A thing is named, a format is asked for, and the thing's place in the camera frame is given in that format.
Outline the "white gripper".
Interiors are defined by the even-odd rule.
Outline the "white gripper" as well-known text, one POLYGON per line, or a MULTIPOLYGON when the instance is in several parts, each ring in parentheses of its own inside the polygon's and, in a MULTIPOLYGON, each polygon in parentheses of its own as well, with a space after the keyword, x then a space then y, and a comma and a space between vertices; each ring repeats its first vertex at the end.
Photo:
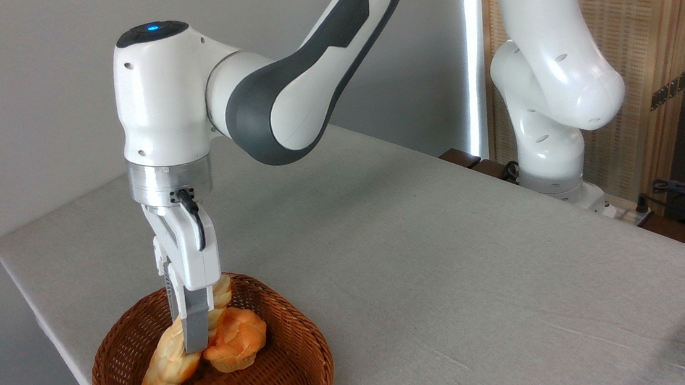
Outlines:
POLYGON ((182 320, 185 351, 192 355, 208 347, 209 312, 214 308, 212 285, 221 277, 214 223, 203 207, 198 218, 181 205, 141 206, 155 236, 154 257, 157 272, 164 279, 171 320, 182 320), (177 292, 170 265, 177 275, 177 292))

